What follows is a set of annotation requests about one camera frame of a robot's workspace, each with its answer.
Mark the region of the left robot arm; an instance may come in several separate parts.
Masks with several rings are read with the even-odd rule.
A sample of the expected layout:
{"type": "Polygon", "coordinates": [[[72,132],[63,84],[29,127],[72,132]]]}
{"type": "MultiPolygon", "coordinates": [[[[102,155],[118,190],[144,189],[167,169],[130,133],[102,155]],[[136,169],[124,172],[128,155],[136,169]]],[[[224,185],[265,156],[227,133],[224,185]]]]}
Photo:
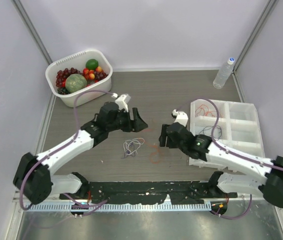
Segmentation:
{"type": "Polygon", "coordinates": [[[33,205],[56,194],[70,194],[78,200],[84,199],[90,190],[89,182],[78,172],[57,175],[58,169],[106,140],[110,132],[138,133],[146,128],[148,125],[136,107],[129,112],[114,102],[106,102],[93,120],[81,126],[69,139],[37,155],[30,152],[24,154],[13,184],[20,190],[20,196],[26,197],[33,205]]]}

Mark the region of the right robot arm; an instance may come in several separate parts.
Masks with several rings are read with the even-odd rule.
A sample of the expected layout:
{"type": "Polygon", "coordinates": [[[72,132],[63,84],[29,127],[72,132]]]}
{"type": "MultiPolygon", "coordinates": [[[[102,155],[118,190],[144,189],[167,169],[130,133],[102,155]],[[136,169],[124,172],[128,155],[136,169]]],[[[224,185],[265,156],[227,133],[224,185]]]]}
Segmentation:
{"type": "Polygon", "coordinates": [[[177,148],[192,159],[222,165],[240,173],[214,172],[207,185],[210,196],[217,198],[223,193],[253,195],[283,209],[282,156],[271,159],[244,153],[210,136],[194,135],[178,122],[162,125],[159,145],[177,148]]]}

